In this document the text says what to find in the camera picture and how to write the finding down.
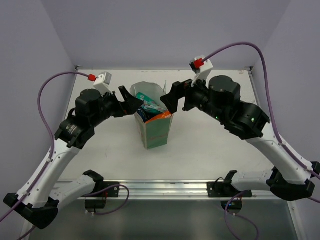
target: cardboard box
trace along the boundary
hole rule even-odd
[[[137,93],[139,92],[153,99],[160,107],[167,109],[160,100],[160,97],[166,94],[165,86],[164,89],[162,89],[156,83],[145,81],[132,85],[130,88],[130,93],[133,96],[137,96]],[[134,117],[137,122],[143,146],[146,149],[153,149],[168,143],[168,136],[172,120],[174,118],[173,114],[167,118],[156,119],[148,123],[144,123],[143,119],[138,113],[135,113]]]

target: white tabletop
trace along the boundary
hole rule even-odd
[[[105,70],[82,70],[98,75]],[[169,92],[172,83],[191,79],[191,70],[107,70],[112,74],[111,88],[119,100],[118,90],[124,85],[153,82],[165,85]],[[208,78],[226,75],[241,85],[241,99],[255,103],[249,74],[245,70],[213,70]],[[75,107],[80,92],[93,88],[92,82],[78,76],[68,111]],[[213,118],[198,109],[182,111],[181,99],[174,114],[168,144],[145,149],[134,116],[110,118],[95,128],[95,136],[80,151],[60,179],[77,179],[93,170],[108,180],[214,180],[225,177],[231,170],[263,171],[273,165],[253,146],[231,135]]]

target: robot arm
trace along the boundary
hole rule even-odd
[[[204,69],[208,76],[208,71],[212,69],[210,61],[195,59],[190,66],[196,75],[199,76]],[[198,108],[205,112],[231,134],[253,145],[273,163],[275,168],[264,172],[230,171],[223,183],[217,182],[217,189],[222,193],[227,191],[233,197],[245,190],[263,190],[271,191],[287,201],[311,197],[315,188],[310,181],[311,173],[297,164],[277,141],[264,111],[253,103],[241,101],[240,90],[241,86],[227,76],[213,77],[208,87],[206,79],[190,79],[175,82],[171,91],[161,97],[161,101],[173,114],[178,110],[178,100],[185,98],[183,111]],[[308,170],[317,174],[320,172],[318,162],[307,161],[288,143],[285,144]]]
[[[133,115],[143,104],[143,101],[130,95],[124,86],[119,87],[124,102],[118,101],[115,93],[109,90],[110,78],[109,73],[102,73],[93,85],[96,89],[81,92],[75,101],[75,108],[55,133],[52,157],[49,158],[49,151],[28,182],[17,193],[7,194],[3,200],[9,207],[20,201],[15,211],[39,229],[52,223],[58,211],[67,204],[85,194],[96,192],[103,182],[102,176],[89,170],[76,181],[53,190],[70,161],[95,135],[95,127],[110,117]],[[45,165],[45,171],[39,174]],[[36,179],[36,184],[29,191]]]

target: lavender wall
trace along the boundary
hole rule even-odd
[[[188,68],[237,41],[262,48],[290,0],[42,0],[72,62],[85,68]],[[257,54],[238,47],[214,66],[243,69]]]
[[[36,170],[49,148],[49,137],[38,114],[37,95],[51,75],[71,71],[73,65],[39,0],[0,3],[0,215],[2,202],[17,192]],[[73,77],[48,86],[42,100],[54,129],[71,94]],[[11,214],[0,224],[0,239],[17,239],[23,219]]]
[[[309,161],[319,158],[320,119],[320,1],[292,0],[267,46],[266,58],[271,100],[282,136]],[[267,110],[261,63],[254,67],[254,80]],[[320,199],[320,182],[314,197]],[[319,239],[320,206],[310,200],[297,202],[309,240]]]

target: red connector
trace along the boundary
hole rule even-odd
[[[199,59],[195,60],[195,61],[193,62],[193,64],[194,64],[194,67],[195,67],[196,69],[198,69],[198,68],[200,68],[201,66],[205,65],[205,64],[202,62],[202,58],[199,58]]]
[[[96,80],[96,76],[93,75],[93,74],[89,74],[88,80],[91,81],[91,82],[94,82]]]

